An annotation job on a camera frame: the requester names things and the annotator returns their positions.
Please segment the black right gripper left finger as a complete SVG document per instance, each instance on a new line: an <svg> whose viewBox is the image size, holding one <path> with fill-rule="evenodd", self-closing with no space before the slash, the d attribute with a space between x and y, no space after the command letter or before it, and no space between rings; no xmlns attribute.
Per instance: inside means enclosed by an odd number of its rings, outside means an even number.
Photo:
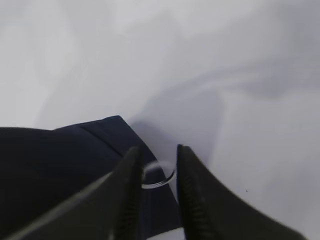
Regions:
<svg viewBox="0 0 320 240"><path fill-rule="evenodd" d="M136 240L143 179L140 147L116 168L64 200L8 240Z"/></svg>

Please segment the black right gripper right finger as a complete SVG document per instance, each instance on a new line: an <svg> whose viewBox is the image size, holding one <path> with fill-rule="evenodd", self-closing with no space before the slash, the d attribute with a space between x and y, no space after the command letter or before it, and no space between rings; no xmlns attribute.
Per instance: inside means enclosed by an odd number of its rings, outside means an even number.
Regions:
<svg viewBox="0 0 320 240"><path fill-rule="evenodd" d="M303 240L225 187L189 146L177 147L177 196L187 240Z"/></svg>

